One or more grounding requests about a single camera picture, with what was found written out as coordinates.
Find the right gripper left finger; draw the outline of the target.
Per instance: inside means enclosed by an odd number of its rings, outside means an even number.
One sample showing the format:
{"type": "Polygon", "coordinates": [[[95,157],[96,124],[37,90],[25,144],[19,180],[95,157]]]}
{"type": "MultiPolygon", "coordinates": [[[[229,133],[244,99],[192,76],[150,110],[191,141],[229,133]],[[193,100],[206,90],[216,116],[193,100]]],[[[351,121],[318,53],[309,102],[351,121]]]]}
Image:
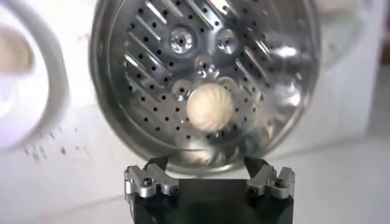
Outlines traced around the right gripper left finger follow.
{"type": "Polygon", "coordinates": [[[175,197],[180,194],[180,181],[166,173],[169,157],[150,159],[141,169],[129,166],[124,171],[124,195],[151,198],[158,193],[175,197]]]}

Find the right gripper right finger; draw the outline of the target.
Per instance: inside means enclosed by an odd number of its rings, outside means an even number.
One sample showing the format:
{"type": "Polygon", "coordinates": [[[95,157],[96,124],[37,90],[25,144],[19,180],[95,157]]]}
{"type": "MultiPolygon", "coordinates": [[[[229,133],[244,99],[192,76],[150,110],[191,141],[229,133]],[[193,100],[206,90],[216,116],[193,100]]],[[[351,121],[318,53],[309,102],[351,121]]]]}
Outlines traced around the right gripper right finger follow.
{"type": "Polygon", "coordinates": [[[295,172],[292,168],[282,167],[279,173],[265,160],[244,157],[244,165],[250,178],[247,180],[247,194],[261,197],[267,192],[278,200],[294,197],[295,172]]]}

